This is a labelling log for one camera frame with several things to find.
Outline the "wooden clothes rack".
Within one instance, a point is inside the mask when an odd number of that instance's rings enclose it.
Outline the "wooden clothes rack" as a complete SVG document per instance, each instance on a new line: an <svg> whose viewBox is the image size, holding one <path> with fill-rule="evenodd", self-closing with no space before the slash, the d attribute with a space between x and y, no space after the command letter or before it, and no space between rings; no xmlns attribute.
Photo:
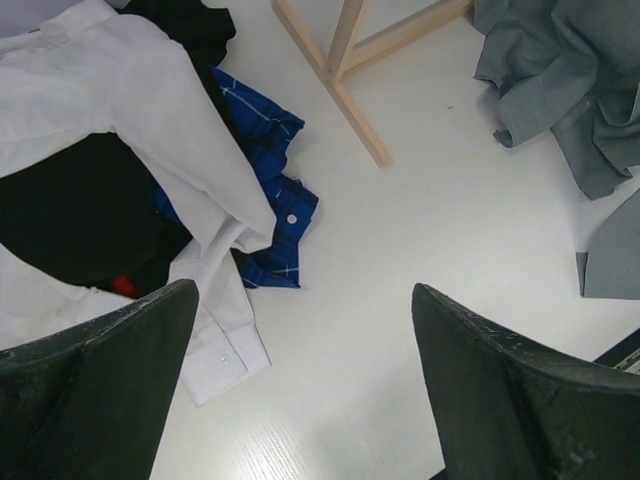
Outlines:
<svg viewBox="0 0 640 480"><path fill-rule="evenodd" d="M339 108L375 164L391 164L391 154L351 95L345 80L407 45L469 14L472 1L436 1L426 8L365 38L360 31L370 8L368 1L345 1L327 53L287 1L271 3L274 14L294 41L317 78Z"/></svg>

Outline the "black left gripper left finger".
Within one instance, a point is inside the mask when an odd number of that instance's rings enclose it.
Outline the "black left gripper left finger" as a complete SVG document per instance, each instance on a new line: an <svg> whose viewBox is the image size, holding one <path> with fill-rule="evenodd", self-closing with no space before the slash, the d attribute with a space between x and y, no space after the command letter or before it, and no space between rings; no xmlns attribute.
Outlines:
<svg viewBox="0 0 640 480"><path fill-rule="evenodd" d="M3 350L2 478L149 478L198 303L178 280Z"/></svg>

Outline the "red plaid garment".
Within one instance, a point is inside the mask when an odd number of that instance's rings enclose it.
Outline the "red plaid garment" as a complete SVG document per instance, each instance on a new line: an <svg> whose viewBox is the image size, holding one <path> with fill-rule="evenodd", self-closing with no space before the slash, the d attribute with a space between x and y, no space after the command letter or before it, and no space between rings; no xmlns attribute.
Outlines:
<svg viewBox="0 0 640 480"><path fill-rule="evenodd" d="M127 276L121 276L114 278L111 283L111 290L121 296L138 299L141 297L141 294L138 288L132 283L132 281Z"/></svg>

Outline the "grey shirt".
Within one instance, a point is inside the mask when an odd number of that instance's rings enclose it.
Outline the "grey shirt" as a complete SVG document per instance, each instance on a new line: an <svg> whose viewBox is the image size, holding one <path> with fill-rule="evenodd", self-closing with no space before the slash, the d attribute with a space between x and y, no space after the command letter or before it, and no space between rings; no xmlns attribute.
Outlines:
<svg viewBox="0 0 640 480"><path fill-rule="evenodd" d="M639 171L639 4L477 1L475 77L499 94L495 139L550 131L577 187L612 195Z"/></svg>

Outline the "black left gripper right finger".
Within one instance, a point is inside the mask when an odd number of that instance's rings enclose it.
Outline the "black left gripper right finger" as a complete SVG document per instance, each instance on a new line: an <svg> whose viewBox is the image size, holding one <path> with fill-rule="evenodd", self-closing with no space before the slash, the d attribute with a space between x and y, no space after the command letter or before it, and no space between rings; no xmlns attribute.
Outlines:
<svg viewBox="0 0 640 480"><path fill-rule="evenodd" d="M414 334L443 479L635 479L639 371L559 352L418 284Z"/></svg>

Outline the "aluminium rail frame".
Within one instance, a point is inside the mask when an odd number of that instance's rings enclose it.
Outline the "aluminium rail frame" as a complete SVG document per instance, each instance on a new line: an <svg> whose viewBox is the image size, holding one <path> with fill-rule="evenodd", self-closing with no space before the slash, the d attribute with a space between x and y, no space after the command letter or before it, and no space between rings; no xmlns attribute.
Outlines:
<svg viewBox="0 0 640 480"><path fill-rule="evenodd" d="M637 329L622 341L594 360L596 364L638 375L640 369L640 330Z"/></svg>

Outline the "white shirt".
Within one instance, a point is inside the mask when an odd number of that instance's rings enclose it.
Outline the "white shirt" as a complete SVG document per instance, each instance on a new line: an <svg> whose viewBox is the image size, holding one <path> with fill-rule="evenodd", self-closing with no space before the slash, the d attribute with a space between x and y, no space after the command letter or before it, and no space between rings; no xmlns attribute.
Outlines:
<svg viewBox="0 0 640 480"><path fill-rule="evenodd" d="M1 41L1 342L126 305L160 260L200 293L181 379L203 405L270 364L233 252L275 214L186 50L81 1Z"/></svg>

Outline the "blue plaid shirt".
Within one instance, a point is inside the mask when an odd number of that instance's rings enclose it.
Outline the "blue plaid shirt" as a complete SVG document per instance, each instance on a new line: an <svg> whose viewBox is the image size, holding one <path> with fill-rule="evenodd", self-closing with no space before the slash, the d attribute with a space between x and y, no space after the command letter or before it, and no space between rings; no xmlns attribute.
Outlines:
<svg viewBox="0 0 640 480"><path fill-rule="evenodd" d="M298 289L299 246L319 198L301 180L286 176L284 169L287 150L305 122L213 65L204 66L200 72L207 92L252 166L276 216L269 248L252 254L232 251L243 284L249 289Z"/></svg>

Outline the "black garment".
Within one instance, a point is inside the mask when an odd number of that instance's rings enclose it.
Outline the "black garment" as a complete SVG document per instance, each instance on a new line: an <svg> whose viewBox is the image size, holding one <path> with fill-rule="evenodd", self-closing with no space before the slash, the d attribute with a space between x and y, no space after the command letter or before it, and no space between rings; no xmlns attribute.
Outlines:
<svg viewBox="0 0 640 480"><path fill-rule="evenodd" d="M1 242L68 284L162 285L217 241L242 155L203 83L236 29L199 1L1 5Z"/></svg>

